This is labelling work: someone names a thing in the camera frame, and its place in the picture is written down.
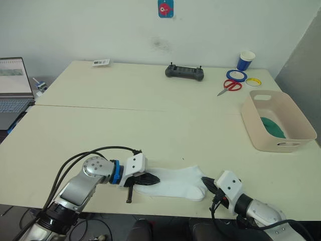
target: blue ring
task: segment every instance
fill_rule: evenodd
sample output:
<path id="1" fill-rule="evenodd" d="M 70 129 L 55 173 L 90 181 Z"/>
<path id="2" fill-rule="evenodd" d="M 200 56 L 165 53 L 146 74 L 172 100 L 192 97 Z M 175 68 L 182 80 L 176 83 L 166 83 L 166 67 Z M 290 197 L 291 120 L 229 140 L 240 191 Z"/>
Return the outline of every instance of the blue ring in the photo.
<path id="1" fill-rule="evenodd" d="M 120 166 L 119 166 L 118 160 L 115 160 L 115 165 L 116 165 L 116 171 L 115 171 L 114 179 L 112 180 L 111 184 L 117 184 L 117 181 L 120 178 L 120 175 L 119 175 Z"/>
<path id="2" fill-rule="evenodd" d="M 240 72 L 240 73 L 242 73 L 242 74 L 244 75 L 244 77 L 243 77 L 243 79 L 233 78 L 233 77 L 230 75 L 231 72 Z M 226 77 L 227 77 L 228 79 L 233 79 L 233 80 L 235 80 L 236 82 L 244 82 L 244 81 L 247 79 L 246 73 L 244 73 L 243 71 L 238 70 L 238 69 L 231 69 L 231 70 L 227 71 Z"/>

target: yellow tape roll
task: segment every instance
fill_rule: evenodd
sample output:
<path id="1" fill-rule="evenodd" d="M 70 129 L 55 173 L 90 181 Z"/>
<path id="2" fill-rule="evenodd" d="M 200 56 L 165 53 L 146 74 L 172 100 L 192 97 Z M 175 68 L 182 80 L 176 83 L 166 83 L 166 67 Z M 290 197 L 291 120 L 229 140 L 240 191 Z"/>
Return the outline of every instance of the yellow tape roll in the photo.
<path id="1" fill-rule="evenodd" d="M 248 85 L 250 86 L 260 86 L 262 84 L 261 80 L 257 79 L 257 78 L 248 78 L 246 81 L 245 81 Z"/>

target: green cloth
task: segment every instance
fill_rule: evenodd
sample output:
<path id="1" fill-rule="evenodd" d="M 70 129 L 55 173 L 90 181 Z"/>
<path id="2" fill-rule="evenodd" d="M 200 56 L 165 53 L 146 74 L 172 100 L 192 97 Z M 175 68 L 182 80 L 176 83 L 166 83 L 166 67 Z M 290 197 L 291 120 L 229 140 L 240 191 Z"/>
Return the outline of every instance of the green cloth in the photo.
<path id="1" fill-rule="evenodd" d="M 274 121 L 265 117 L 261 117 L 261 120 L 267 132 L 269 132 L 272 136 L 278 137 L 278 138 L 285 138 L 283 131 Z"/>

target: tape roll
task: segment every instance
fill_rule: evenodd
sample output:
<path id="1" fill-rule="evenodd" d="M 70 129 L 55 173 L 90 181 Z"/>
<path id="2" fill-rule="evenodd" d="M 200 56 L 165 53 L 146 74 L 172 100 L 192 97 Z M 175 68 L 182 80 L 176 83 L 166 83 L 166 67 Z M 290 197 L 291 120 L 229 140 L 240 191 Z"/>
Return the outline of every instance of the tape roll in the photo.
<path id="1" fill-rule="evenodd" d="M 262 84 L 261 80 L 257 78 L 248 78 L 245 83 L 247 83 L 249 86 L 257 87 Z"/>
<path id="2" fill-rule="evenodd" d="M 246 73 L 244 73 L 241 70 L 237 70 L 237 69 L 231 69 L 231 70 L 227 71 L 226 77 L 228 79 L 233 79 L 236 82 L 244 82 L 247 79 Z"/>

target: white wall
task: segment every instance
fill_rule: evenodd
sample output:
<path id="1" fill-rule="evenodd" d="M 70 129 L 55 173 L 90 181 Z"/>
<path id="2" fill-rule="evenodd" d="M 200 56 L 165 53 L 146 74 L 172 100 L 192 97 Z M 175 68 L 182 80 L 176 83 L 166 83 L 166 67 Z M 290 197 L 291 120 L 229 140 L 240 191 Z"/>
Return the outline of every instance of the white wall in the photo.
<path id="1" fill-rule="evenodd" d="M 22 56 L 30 76 L 57 77 L 72 60 L 252 68 L 275 77 L 304 35 L 320 0 L 0 0 L 0 56 Z"/>

